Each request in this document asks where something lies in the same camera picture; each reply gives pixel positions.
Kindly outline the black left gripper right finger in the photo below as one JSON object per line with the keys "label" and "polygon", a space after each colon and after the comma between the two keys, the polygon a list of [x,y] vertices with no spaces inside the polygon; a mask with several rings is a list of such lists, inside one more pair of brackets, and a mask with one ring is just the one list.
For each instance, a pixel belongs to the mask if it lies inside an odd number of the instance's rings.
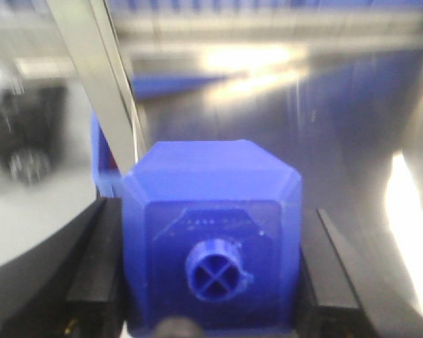
{"label": "black left gripper right finger", "polygon": [[300,267],[299,337],[423,337],[423,316],[323,209],[303,213]]}

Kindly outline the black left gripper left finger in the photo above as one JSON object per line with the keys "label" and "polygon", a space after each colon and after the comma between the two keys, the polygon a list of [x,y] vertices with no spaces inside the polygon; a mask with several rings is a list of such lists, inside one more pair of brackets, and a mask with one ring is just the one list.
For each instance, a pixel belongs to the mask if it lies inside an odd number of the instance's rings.
{"label": "black left gripper left finger", "polygon": [[0,337],[119,337],[124,298],[121,202],[97,199],[0,266]]}

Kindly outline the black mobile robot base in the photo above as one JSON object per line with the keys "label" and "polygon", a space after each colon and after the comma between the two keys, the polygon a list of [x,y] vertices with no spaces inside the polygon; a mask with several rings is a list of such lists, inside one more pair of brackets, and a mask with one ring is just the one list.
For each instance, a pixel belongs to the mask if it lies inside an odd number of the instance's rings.
{"label": "black mobile robot base", "polygon": [[0,63],[0,190],[50,176],[59,161],[66,92],[64,80],[22,77]]}

